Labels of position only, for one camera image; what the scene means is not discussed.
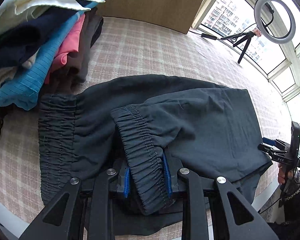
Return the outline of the person's right hand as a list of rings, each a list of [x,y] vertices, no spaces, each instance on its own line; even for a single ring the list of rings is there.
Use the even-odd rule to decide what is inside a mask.
[[[277,181],[280,185],[283,185],[287,181],[293,179],[294,170],[287,171],[286,165],[282,163],[278,163],[278,168],[279,168],[279,172],[278,172]]]

